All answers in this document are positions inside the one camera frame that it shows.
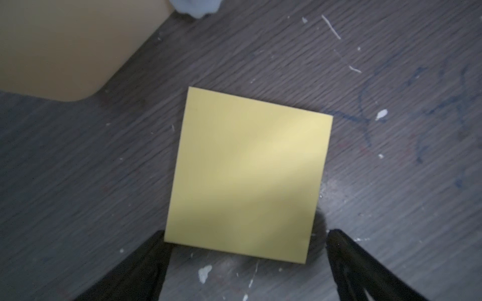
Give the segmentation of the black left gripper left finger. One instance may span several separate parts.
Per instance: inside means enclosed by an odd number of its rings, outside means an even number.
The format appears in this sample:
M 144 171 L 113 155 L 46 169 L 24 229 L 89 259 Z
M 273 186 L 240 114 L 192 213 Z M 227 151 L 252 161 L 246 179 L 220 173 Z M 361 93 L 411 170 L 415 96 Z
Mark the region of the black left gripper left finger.
M 158 300 L 172 251 L 157 231 L 76 300 Z

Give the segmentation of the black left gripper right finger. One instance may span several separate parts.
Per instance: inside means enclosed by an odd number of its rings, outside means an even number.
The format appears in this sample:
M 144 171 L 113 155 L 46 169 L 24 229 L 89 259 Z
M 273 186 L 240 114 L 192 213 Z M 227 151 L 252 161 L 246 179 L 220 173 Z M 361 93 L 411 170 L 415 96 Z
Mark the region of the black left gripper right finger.
M 330 230 L 326 250 L 340 300 L 426 300 L 345 232 Z

